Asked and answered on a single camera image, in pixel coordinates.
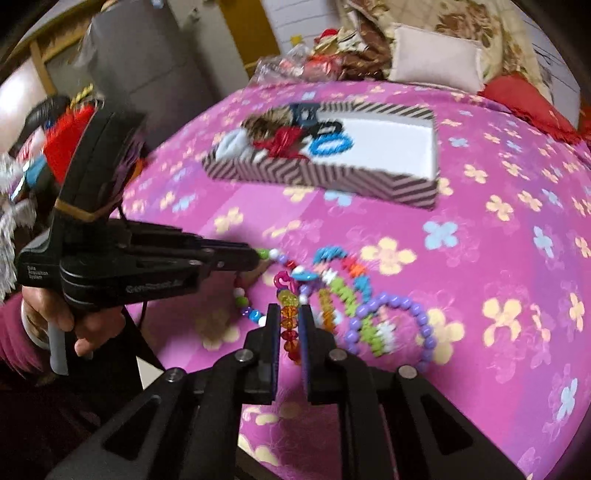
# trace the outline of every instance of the bed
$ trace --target bed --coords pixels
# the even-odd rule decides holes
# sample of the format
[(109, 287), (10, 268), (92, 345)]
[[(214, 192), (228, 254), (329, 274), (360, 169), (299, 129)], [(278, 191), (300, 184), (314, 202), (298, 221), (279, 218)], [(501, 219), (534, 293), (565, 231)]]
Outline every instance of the bed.
[[(249, 114), (335, 99), (434, 111), (434, 210), (205, 175), (201, 159)], [(583, 144), (555, 142), (479, 96), (381, 82), (260, 87), (236, 92), (161, 145), (127, 188), (124, 209), (134, 219), (279, 248), (304, 265), (326, 245), (357, 255), (375, 291), (428, 309), (439, 345), (427, 378), (537, 480), (563, 455), (591, 402), (590, 164)], [(250, 290), (259, 308), (275, 301), (278, 270)], [(143, 331), (165, 367), (209, 367), (256, 327), (228, 308), (231, 281), (230, 303), (213, 286), (227, 284), (222, 277), (196, 296), (150, 304)], [(371, 365), (417, 362), (416, 327), (404, 314), (396, 321), (394, 353), (376, 358), (362, 348)], [(346, 324), (337, 326), (339, 343)], [(336, 409), (304, 402), (301, 369), (281, 350), (277, 401), (244, 408), (239, 445), (285, 480), (325, 480), (338, 478), (337, 438)]]

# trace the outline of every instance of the triangular cutout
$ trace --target triangular cutout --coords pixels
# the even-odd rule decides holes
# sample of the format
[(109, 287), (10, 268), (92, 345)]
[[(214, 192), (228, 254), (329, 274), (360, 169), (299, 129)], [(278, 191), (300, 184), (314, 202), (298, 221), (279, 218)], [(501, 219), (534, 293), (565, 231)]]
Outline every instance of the triangular cutout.
[(451, 455), (472, 446), (472, 437), (431, 395), (422, 395), (421, 404), (442, 455)]
[(144, 444), (159, 404), (158, 398), (150, 399), (105, 441), (103, 445), (105, 450), (126, 460), (135, 460)]

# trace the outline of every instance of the purple bead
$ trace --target purple bead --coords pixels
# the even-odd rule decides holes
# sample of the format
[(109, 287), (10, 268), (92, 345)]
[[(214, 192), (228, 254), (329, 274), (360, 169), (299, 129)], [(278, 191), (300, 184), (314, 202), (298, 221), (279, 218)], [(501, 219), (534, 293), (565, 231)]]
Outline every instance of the purple bead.
[(388, 300), (388, 305), (390, 305), (393, 309), (397, 309), (400, 307), (401, 298), (398, 295), (390, 295), (390, 299)]
[(355, 330), (349, 330), (347, 333), (345, 333), (345, 341), (347, 343), (359, 342), (359, 333), (355, 332)]
[(369, 315), (369, 308), (367, 305), (359, 305), (357, 310), (355, 310), (355, 316), (357, 318), (363, 319)]
[(413, 303), (413, 306), (410, 307), (410, 313), (412, 313), (415, 317), (420, 315), (423, 311), (423, 307), (420, 303)]
[(369, 311), (372, 313), (377, 312), (378, 308), (380, 308), (382, 306), (382, 304), (379, 302), (378, 299), (371, 299), (367, 305), (368, 305)]
[(424, 362), (423, 360), (420, 360), (417, 363), (417, 370), (424, 374), (427, 372), (427, 370), (429, 370), (429, 364), (427, 362)]
[(359, 345), (357, 343), (350, 343), (347, 345), (347, 351), (353, 355), (359, 355)]
[(309, 285), (302, 285), (300, 287), (300, 293), (302, 295), (306, 295), (307, 297), (309, 297), (310, 295), (312, 295), (312, 287), (310, 287)]
[(434, 336), (427, 337), (425, 338), (424, 346), (429, 350), (433, 350), (437, 346), (437, 340), (435, 340)]
[(430, 337), (433, 334), (433, 327), (431, 325), (423, 325), (421, 327), (421, 335), (423, 338)]
[(386, 292), (382, 292), (377, 298), (380, 305), (386, 305), (390, 301), (390, 295)]
[(408, 310), (412, 304), (413, 301), (411, 299), (404, 297), (400, 301), (400, 308), (402, 308), (403, 310)]
[(421, 313), (417, 316), (417, 325), (419, 325), (419, 327), (422, 327), (423, 325), (426, 325), (429, 323), (429, 317), (427, 317), (426, 313)]
[(421, 360), (424, 362), (430, 362), (433, 360), (433, 350), (423, 350), (421, 352)]
[(363, 322), (361, 320), (359, 320), (358, 318), (352, 318), (349, 321), (349, 328), (351, 328), (351, 330), (361, 330), (361, 327), (363, 325)]

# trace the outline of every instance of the hand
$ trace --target hand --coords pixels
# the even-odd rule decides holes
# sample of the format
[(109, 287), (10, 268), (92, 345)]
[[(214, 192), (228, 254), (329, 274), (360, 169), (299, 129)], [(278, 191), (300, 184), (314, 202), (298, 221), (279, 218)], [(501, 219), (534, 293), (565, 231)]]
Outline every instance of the hand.
[(85, 356), (121, 333), (125, 318), (121, 308), (89, 313), (74, 323), (74, 315), (66, 301), (52, 290), (23, 287), (22, 299), (25, 315), (34, 327), (35, 335), (47, 341), (47, 323), (57, 325), (60, 330), (74, 329), (78, 340), (74, 350), (78, 356)]

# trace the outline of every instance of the white pillow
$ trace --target white pillow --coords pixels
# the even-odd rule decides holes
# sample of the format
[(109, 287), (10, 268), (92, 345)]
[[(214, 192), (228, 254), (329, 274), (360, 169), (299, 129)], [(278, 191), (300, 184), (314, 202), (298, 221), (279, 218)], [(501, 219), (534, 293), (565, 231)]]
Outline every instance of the white pillow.
[(484, 88), (480, 42), (408, 25), (395, 27), (394, 40), (391, 82), (429, 83), (467, 93)]

